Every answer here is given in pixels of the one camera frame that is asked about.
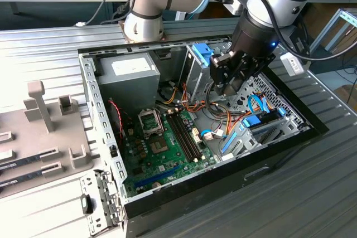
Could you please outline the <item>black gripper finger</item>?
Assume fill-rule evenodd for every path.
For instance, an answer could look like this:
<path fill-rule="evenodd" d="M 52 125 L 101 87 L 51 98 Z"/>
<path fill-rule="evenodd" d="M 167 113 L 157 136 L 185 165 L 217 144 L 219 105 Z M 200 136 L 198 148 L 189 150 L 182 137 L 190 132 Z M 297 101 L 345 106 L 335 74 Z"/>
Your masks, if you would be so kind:
<path fill-rule="evenodd" d="M 235 90 L 239 91 L 247 80 L 251 77 L 256 77 L 275 58 L 275 54 L 270 54 L 267 57 L 244 56 L 238 65 L 238 71 L 235 77 Z"/>
<path fill-rule="evenodd" d="M 218 95 L 224 95 L 225 89 L 233 81 L 237 72 L 237 65 L 233 63 L 232 53 L 223 55 L 213 54 L 210 56 L 210 76 L 215 84 Z"/>

